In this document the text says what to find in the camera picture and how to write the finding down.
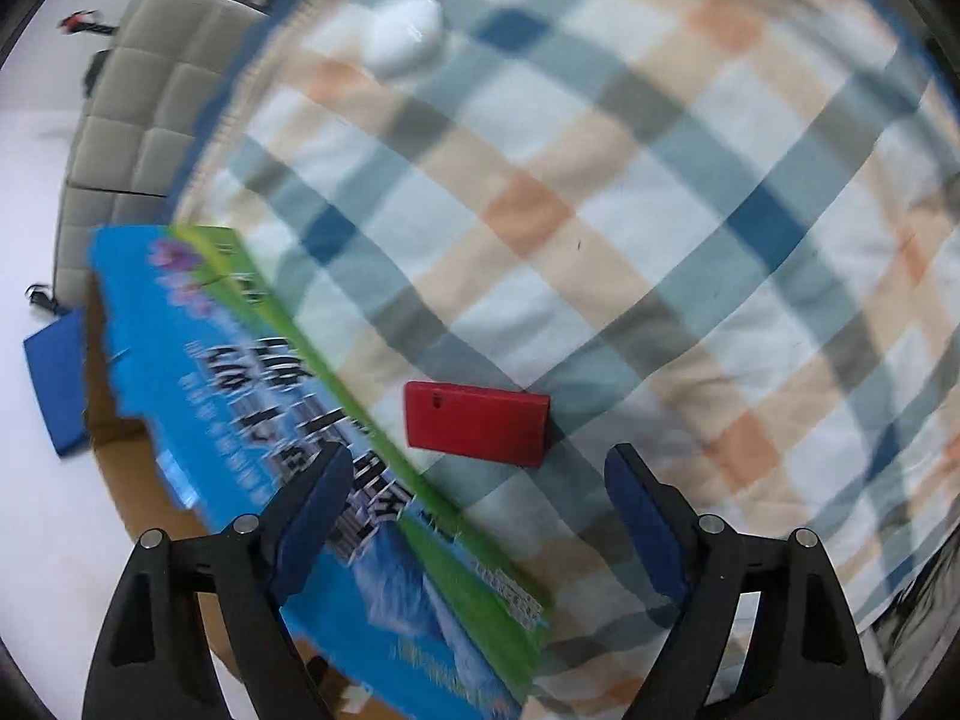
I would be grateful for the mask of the blue foam mat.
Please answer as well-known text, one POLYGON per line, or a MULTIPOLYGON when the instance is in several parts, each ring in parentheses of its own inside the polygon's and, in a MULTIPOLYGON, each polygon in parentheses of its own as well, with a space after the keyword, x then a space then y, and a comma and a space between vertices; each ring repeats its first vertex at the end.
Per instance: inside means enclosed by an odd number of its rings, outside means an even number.
POLYGON ((60 458, 88 444, 85 343, 83 310, 73 310, 23 341, 37 405, 60 458))

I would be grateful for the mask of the blue printed cardboard box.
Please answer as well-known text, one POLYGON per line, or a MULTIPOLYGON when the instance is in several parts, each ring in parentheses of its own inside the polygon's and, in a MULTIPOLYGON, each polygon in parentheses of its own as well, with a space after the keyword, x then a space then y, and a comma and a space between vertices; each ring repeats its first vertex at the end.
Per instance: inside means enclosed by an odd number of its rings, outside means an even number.
POLYGON ((547 600, 353 405, 238 236, 106 227, 91 268, 119 410, 207 527, 340 461, 278 558, 293 634, 409 717, 517 717, 547 600))

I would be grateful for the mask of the left grey padded chair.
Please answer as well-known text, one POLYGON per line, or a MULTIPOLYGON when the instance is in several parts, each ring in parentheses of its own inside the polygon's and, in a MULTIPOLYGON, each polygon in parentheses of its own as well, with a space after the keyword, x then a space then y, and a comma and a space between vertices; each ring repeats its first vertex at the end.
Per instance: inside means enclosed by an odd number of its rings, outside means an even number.
POLYGON ((86 302, 94 232, 155 224, 195 125, 263 9, 244 0, 132 0, 76 127, 60 193, 53 297, 86 302))

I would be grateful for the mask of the red cigarette pack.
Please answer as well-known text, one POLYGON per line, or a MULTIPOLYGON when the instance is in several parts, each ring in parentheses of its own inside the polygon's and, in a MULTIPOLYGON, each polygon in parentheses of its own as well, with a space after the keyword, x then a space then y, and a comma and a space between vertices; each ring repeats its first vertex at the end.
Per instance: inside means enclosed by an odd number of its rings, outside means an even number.
POLYGON ((404 387, 407 444, 472 460, 539 468, 548 413, 547 395, 446 382, 404 387))

